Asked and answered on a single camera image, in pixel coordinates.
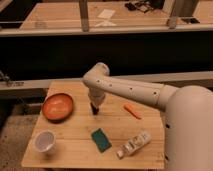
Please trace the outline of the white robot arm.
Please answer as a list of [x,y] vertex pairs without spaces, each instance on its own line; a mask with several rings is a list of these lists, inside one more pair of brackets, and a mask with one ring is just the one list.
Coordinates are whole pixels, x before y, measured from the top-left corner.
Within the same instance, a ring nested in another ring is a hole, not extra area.
[[94,107],[111,93],[165,114],[165,171],[213,171],[212,91],[113,78],[102,62],[83,76],[83,83]]

